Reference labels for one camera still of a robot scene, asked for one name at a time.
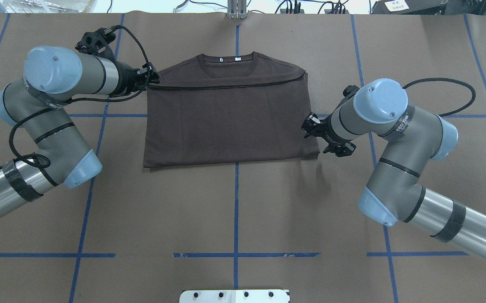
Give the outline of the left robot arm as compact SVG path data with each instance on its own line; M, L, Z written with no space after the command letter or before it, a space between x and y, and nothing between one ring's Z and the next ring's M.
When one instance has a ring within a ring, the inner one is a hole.
M149 60L134 69L63 47L30 50L22 78L0 91L0 119L12 126L9 145L14 154L0 167L0 218L60 184L72 189L101 172L96 153L64 109L73 96L126 101L157 80Z

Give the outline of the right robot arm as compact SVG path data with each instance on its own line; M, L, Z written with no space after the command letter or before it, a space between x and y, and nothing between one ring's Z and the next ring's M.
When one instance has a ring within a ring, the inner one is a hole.
M384 226L405 222L486 260L486 215L419 184L428 161L444 159L455 149L457 128L411 104L406 87L389 78L361 88L349 85L343 96L324 119L310 112L302 129L305 137L324 139L324 153L337 157L352 155L353 140L365 134L387 141L359 198L359 211Z

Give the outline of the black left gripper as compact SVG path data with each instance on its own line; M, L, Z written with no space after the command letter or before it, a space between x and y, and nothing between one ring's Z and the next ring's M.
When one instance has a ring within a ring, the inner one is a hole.
M160 77L152 63L145 63L142 69L119 63L119 95L130 95L160 83Z

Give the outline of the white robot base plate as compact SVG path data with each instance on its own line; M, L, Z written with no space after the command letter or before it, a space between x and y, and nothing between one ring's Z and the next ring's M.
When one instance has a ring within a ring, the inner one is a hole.
M189 290L183 291L180 303L289 303L289 290Z

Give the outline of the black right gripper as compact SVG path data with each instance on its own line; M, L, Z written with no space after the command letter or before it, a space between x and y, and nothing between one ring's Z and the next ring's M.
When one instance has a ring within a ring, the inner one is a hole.
M320 119L316 113L310 112L302 123L302 129L305 131L303 137L323 138L328 143L328 146L322 151L323 154L332 153L336 157L350 157L357 146L351 142L342 143L342 138L332 128L331 118L332 116L327 116Z

